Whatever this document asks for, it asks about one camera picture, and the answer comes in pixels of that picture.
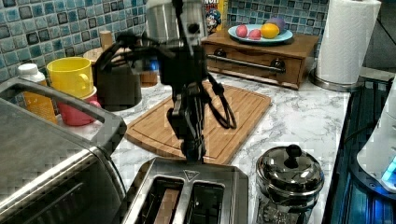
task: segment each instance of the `orange bottle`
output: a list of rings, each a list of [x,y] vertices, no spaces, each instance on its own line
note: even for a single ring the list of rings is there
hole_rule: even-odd
[[[17,72],[20,78],[47,86],[44,74],[38,71],[37,65],[34,63],[26,63],[19,66]],[[52,123],[58,123],[50,98],[29,91],[23,92],[23,98],[27,110]]]

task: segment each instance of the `wooden box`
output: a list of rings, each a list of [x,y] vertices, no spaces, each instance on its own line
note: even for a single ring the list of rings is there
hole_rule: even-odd
[[[318,36],[294,34],[288,42],[247,45],[233,40],[223,29],[205,38],[202,44],[211,72],[298,90],[313,66]]]

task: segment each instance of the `lemon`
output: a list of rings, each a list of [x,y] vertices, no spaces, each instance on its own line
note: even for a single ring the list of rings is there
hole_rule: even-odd
[[[279,35],[279,28],[275,24],[265,23],[261,28],[261,32],[262,37],[272,39]]]

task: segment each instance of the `paper towel holder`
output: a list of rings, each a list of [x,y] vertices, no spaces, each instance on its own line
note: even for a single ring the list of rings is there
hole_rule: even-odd
[[[316,68],[312,69],[309,72],[308,75],[309,81],[311,81],[314,85],[329,91],[353,92],[353,91],[360,91],[364,87],[364,78],[362,77],[359,77],[358,81],[353,84],[340,84],[340,83],[334,83],[321,79],[316,75],[316,73],[317,73]]]

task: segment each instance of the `marble countertop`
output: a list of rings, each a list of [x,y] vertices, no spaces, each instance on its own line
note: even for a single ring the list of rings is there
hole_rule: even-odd
[[[298,91],[235,77],[214,75],[217,82],[254,91],[271,97],[272,103],[256,128],[231,161],[249,177],[249,223],[255,206],[256,161],[272,147],[296,144],[315,157],[325,175],[325,184],[313,209],[309,223],[321,223],[331,176],[350,94],[327,91],[306,81]],[[162,84],[142,89],[143,99],[135,107],[115,112],[128,124],[171,95],[171,88]],[[67,127],[88,139],[101,126],[96,121],[84,127]],[[125,138],[112,154],[126,188],[131,186],[140,166],[155,154],[130,143]]]

